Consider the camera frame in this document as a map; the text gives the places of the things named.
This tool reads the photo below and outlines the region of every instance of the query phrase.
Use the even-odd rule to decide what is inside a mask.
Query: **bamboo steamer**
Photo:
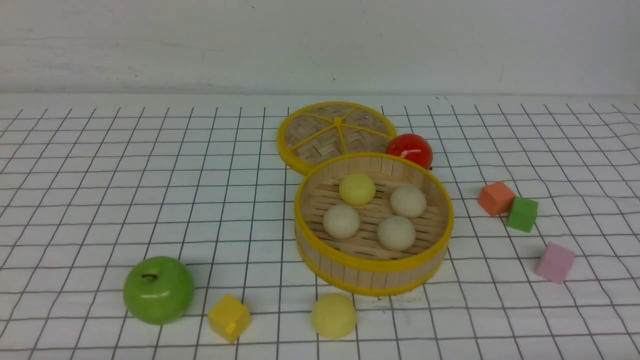
[[[340,180],[361,172],[376,184],[376,196],[357,206],[360,229],[354,237],[336,240],[325,233],[324,213],[343,204]],[[416,242],[404,252],[378,243],[378,224],[393,215],[389,198],[402,185],[414,184],[425,194],[427,209],[412,219]],[[318,277],[342,290],[368,296],[397,295],[431,278],[447,252],[453,229],[453,207],[442,184],[422,167],[376,152],[332,158],[311,170],[298,189],[295,237],[300,256]]]
[[[336,156],[385,152],[396,130],[381,113],[352,102],[321,102],[289,115],[278,129],[282,160],[299,174]]]

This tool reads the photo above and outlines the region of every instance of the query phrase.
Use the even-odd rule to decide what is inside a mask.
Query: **green cube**
[[[538,202],[523,197],[513,199],[507,226],[513,229],[530,232],[538,217]]]

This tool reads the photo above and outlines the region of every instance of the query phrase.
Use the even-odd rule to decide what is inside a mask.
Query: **yellow rim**
[[[400,295],[402,293],[412,291],[418,286],[429,281],[429,279],[432,278],[438,272],[438,270],[440,269],[440,266],[442,266],[442,262],[444,261],[444,256],[442,256],[442,259],[438,262],[436,267],[432,271],[430,271],[425,277],[415,282],[412,282],[409,285],[402,286],[401,288],[367,289],[367,288],[359,288],[358,286],[347,284],[346,282],[336,280],[333,277],[330,277],[329,275],[325,274],[322,270],[320,270],[317,266],[315,266],[308,257],[306,257],[305,253],[300,248],[300,244],[297,241],[296,241],[296,246],[298,248],[298,253],[300,254],[300,257],[305,262],[305,264],[307,264],[307,266],[309,267],[309,270],[311,270],[314,274],[316,274],[320,279],[324,280],[327,284],[335,286],[336,288],[342,289],[348,293],[364,295],[364,296],[393,296],[393,295]]]
[[[297,117],[299,117],[300,115],[304,114],[306,111],[308,110],[312,110],[312,109],[317,109],[317,108],[321,108],[323,106],[330,106],[330,105],[342,105],[342,106],[352,106],[353,108],[350,109],[346,114],[345,114],[345,118],[354,110],[356,109],[362,109],[365,111],[368,111],[374,115],[376,115],[381,121],[382,123],[385,125],[385,127],[387,128],[387,130],[389,131],[389,135],[385,135],[385,134],[381,134],[377,131],[373,131],[371,129],[367,129],[364,127],[360,127],[360,126],[354,126],[354,125],[349,125],[349,124],[340,124],[339,126],[331,125],[325,129],[323,129],[322,131],[312,135],[310,138],[305,139],[305,141],[303,141],[302,143],[299,143],[298,145],[289,148],[287,146],[287,142],[285,141],[285,134],[287,132],[287,128],[289,127],[289,124],[296,119]],[[313,114],[307,114],[309,116],[312,117],[318,117],[317,115],[313,115]],[[333,121],[331,121],[331,119],[325,119],[323,117],[319,117],[321,120],[327,120],[331,123],[333,123]],[[318,104],[312,104],[309,106],[306,106],[302,109],[296,110],[294,113],[292,113],[291,115],[289,115],[286,119],[284,119],[284,121],[282,122],[282,124],[280,125],[280,128],[278,129],[278,134],[276,136],[276,146],[278,147],[278,153],[280,154],[280,158],[282,159],[282,161],[284,161],[285,164],[287,164],[290,168],[292,168],[295,172],[301,174],[301,175],[307,175],[314,167],[315,165],[311,164],[311,163],[307,163],[306,161],[300,159],[299,157],[295,156],[293,154],[293,152],[291,152],[293,149],[297,148],[298,146],[302,145],[303,143],[306,143],[307,141],[311,140],[313,137],[320,135],[321,133],[324,133],[325,131],[328,131],[330,129],[338,129],[338,132],[340,134],[340,142],[342,143],[342,149],[345,152],[345,154],[348,153],[347,148],[346,148],[346,144],[344,141],[344,137],[342,136],[342,131],[340,130],[340,127],[350,127],[353,129],[359,129],[359,130],[364,130],[367,131],[369,133],[378,135],[378,136],[382,136],[385,138],[395,138],[397,136],[396,133],[396,129],[393,126],[393,124],[391,124],[391,121],[389,121],[386,116],[382,115],[380,112],[372,109],[372,108],[368,108],[364,105],[360,105],[360,104],[355,104],[353,102],[342,102],[342,101],[332,101],[332,102],[320,102]]]
[[[345,254],[339,250],[336,250],[330,247],[329,245],[322,242],[319,238],[317,238],[313,234],[313,232],[309,229],[309,227],[307,226],[307,223],[304,221],[302,217],[302,210],[301,210],[301,204],[300,204],[302,189],[304,189],[304,187],[307,185],[308,180],[316,172],[321,171],[324,167],[331,165],[332,163],[336,163],[338,161],[342,161],[350,158],[358,158],[362,156],[378,157],[383,159],[392,159],[395,161],[400,161],[401,163],[404,163],[406,165],[409,165],[421,171],[425,176],[429,177],[438,186],[438,189],[444,194],[444,197],[447,201],[447,207],[449,208],[449,214],[448,214],[449,223],[447,224],[447,229],[445,230],[444,234],[440,237],[438,242],[436,242],[431,248],[429,248],[428,250],[425,250],[424,252],[421,252],[420,254],[417,254],[408,258],[404,258],[404,259],[396,259],[396,260],[362,259],[362,258],[356,258],[355,256]],[[320,254],[342,265],[352,267],[352,268],[357,268],[363,271],[369,271],[369,272],[394,272],[394,271],[409,270],[417,266],[420,266],[425,262],[433,259],[435,255],[438,254],[442,249],[444,249],[449,243],[449,238],[451,237],[451,232],[453,231],[453,222],[454,222],[453,204],[451,202],[451,199],[449,198],[449,194],[447,193],[447,190],[444,188],[444,186],[442,186],[442,183],[440,183],[440,181],[438,181],[438,179],[435,176],[431,175],[430,172],[412,163],[411,161],[398,158],[392,155],[381,154],[378,152],[359,152],[357,154],[348,154],[348,155],[338,156],[336,158],[325,161],[324,163],[320,164],[319,166],[311,170],[311,172],[304,178],[304,180],[300,184],[300,187],[298,187],[298,192],[296,194],[296,201],[294,202],[294,211],[295,211],[295,219],[298,226],[300,227],[302,236],[304,236],[305,239],[307,239],[307,241],[309,242],[309,245],[315,248]]]

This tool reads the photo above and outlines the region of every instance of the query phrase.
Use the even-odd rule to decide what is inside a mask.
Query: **yellow ball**
[[[376,184],[365,174],[349,174],[340,182],[340,197],[351,206],[367,204],[376,196]]]
[[[327,339],[342,338],[356,327],[356,308],[350,298],[339,293],[329,293],[314,305],[311,322],[318,335]]]

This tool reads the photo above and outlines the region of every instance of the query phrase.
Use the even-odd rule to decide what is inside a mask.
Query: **grid paper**
[[[275,146],[296,108],[1,112],[0,358],[640,358],[637,105],[379,104],[398,133],[429,140],[456,223],[434,278],[354,296],[358,325],[339,341],[310,326],[336,290],[296,251],[302,177]],[[495,181],[540,202],[531,233],[478,206]],[[563,285],[534,274],[550,241],[577,254]],[[196,282],[162,327],[132,318],[121,292],[158,255]],[[205,319],[226,293],[252,310],[231,345]]]

